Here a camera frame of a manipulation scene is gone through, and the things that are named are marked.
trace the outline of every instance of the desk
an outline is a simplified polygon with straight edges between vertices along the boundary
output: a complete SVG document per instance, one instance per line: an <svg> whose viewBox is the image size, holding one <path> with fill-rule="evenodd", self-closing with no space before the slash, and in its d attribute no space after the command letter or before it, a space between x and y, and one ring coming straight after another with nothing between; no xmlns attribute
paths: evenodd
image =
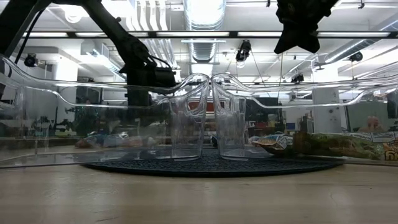
<svg viewBox="0 0 398 224"><path fill-rule="evenodd" d="M55 166L0 180L0 223L398 223L398 167L183 179Z"/></svg>

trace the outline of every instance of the round mat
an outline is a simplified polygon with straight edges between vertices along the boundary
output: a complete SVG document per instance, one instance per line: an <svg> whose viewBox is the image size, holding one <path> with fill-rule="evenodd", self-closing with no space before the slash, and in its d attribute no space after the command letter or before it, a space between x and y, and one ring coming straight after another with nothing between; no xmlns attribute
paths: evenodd
<svg viewBox="0 0 398 224"><path fill-rule="evenodd" d="M330 169L340 164L328 161L299 161L292 159L249 159L236 161L222 159L216 149L204 149L201 158L194 161L136 160L101 162L84 166L129 174L167 177L253 177L297 174Z"/></svg>

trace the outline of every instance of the ventilation duct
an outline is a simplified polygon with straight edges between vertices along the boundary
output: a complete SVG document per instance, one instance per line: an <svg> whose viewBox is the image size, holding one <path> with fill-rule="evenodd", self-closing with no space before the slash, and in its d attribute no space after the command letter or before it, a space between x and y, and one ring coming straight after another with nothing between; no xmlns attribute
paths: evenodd
<svg viewBox="0 0 398 224"><path fill-rule="evenodd" d="M187 30L220 30L225 15L226 0L184 0L184 14ZM191 59L198 63L211 62L216 53L216 43L189 44Z"/></svg>
<svg viewBox="0 0 398 224"><path fill-rule="evenodd" d="M398 31L398 13L373 27L375 31ZM352 40L325 57L325 63L335 63L380 41L380 39Z"/></svg>

